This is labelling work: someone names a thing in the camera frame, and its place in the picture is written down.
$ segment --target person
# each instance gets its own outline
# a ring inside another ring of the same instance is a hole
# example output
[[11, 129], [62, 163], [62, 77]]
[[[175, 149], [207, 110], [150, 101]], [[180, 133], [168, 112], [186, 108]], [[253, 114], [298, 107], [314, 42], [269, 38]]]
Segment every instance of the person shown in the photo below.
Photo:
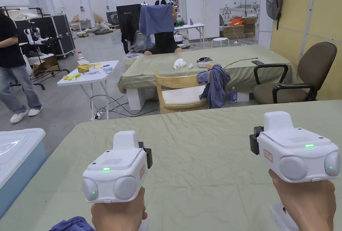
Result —
[[[161, 4], [166, 5], [166, 1], [162, 0]], [[173, 22], [177, 22], [177, 14], [174, 7], [172, 7]], [[154, 54], [169, 54], [172, 52], [182, 52], [182, 48], [177, 46], [174, 40], [173, 32], [161, 32], [154, 34], [156, 45], [151, 49], [145, 51], [144, 55]]]
[[[16, 78], [27, 97], [28, 112], [10, 90], [10, 82]], [[12, 19], [0, 10], [0, 100], [14, 113], [11, 123], [17, 123], [28, 116], [35, 116], [42, 110], [42, 104], [26, 69], [26, 62], [18, 44], [17, 28]]]
[[[291, 184], [283, 181], [272, 170], [273, 184], [288, 214], [300, 231], [333, 231], [336, 212], [335, 187], [328, 180]], [[96, 231], [138, 231], [147, 218], [145, 189], [129, 203], [100, 203], [91, 207]]]

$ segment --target black armrest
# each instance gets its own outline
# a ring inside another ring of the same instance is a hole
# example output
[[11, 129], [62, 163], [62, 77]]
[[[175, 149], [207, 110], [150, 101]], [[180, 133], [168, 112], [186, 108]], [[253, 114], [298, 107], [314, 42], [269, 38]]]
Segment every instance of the black armrest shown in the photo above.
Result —
[[258, 76], [258, 69], [260, 68], [273, 68], [273, 67], [283, 67], [284, 72], [282, 74], [282, 77], [280, 78], [278, 83], [282, 83], [286, 77], [287, 71], [289, 70], [289, 67], [286, 64], [283, 63], [274, 63], [274, 64], [261, 64], [256, 65], [254, 67], [254, 77], [258, 85], [260, 85], [259, 76]]
[[307, 94], [307, 96], [304, 99], [304, 102], [306, 102], [306, 101], [308, 101], [311, 98], [311, 96], [313, 95], [314, 91], [316, 90], [314, 85], [312, 85], [312, 84], [303, 84], [303, 83], [299, 83], [299, 84], [279, 84], [279, 85], [276, 85], [272, 89], [273, 103], [274, 104], [278, 103], [277, 92], [279, 90], [282, 90], [282, 89], [302, 89], [302, 88], [310, 88], [309, 93]]

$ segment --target white chair cushion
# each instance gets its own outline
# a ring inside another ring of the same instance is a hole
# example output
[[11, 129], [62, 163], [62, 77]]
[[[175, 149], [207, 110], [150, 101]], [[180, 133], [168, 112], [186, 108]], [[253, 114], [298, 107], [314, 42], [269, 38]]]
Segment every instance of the white chair cushion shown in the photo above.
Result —
[[166, 105], [195, 104], [206, 101], [205, 98], [199, 99], [199, 95], [203, 93], [204, 88], [205, 85], [193, 88], [164, 90], [161, 93]]

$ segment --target white sneaker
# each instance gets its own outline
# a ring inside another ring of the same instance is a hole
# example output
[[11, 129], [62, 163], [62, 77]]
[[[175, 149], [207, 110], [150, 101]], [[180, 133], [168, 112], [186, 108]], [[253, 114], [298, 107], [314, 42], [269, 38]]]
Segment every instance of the white sneaker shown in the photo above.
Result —
[[28, 113], [28, 116], [32, 117], [35, 115], [38, 115], [43, 110], [43, 107], [41, 107], [39, 110], [37, 109], [30, 109], [30, 112]]
[[11, 122], [12, 124], [18, 123], [20, 120], [23, 119], [23, 117], [27, 114], [27, 112], [28, 112], [28, 110], [26, 110], [26, 111], [23, 112], [23, 113], [14, 114], [14, 115], [12, 116], [12, 118], [10, 119], [10, 122]]

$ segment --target green tablecloth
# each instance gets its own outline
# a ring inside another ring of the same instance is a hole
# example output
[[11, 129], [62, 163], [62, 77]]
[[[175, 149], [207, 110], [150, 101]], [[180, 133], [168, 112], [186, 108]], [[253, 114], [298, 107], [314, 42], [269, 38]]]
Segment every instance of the green tablecloth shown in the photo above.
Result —
[[[84, 216], [87, 165], [113, 147], [113, 135], [135, 130], [152, 148], [144, 183], [150, 231], [275, 231], [269, 204], [280, 202], [268, 168], [250, 151], [249, 134], [270, 111], [341, 144], [342, 101], [257, 105], [77, 125], [0, 220], [1, 231], [47, 231]], [[336, 185], [335, 230], [342, 230], [342, 180]]]
[[[186, 51], [173, 54], [159, 54], [152, 56], [139, 57], [132, 66], [121, 76], [118, 87], [120, 92], [125, 93], [129, 88], [153, 88], [156, 86], [156, 71], [164, 76], [186, 76], [196, 75], [202, 71], [196, 61], [201, 58], [209, 56], [213, 59], [213, 63], [219, 63], [229, 73], [231, 80], [228, 83], [229, 87], [235, 87], [241, 92], [252, 92], [256, 86], [253, 69], [254, 60], [259, 60], [265, 64], [270, 63], [285, 63], [289, 68], [286, 82], [296, 82], [296, 75], [293, 74], [291, 63], [284, 57], [260, 46], [260, 45], [246, 45], [246, 46], [230, 46], [222, 48], [204, 49], [196, 51]], [[173, 68], [174, 62], [183, 58], [187, 66], [175, 70]], [[188, 66], [192, 63], [195, 67], [189, 70]], [[260, 69], [258, 75], [261, 83], [277, 83], [282, 76], [283, 68], [266, 68]]]

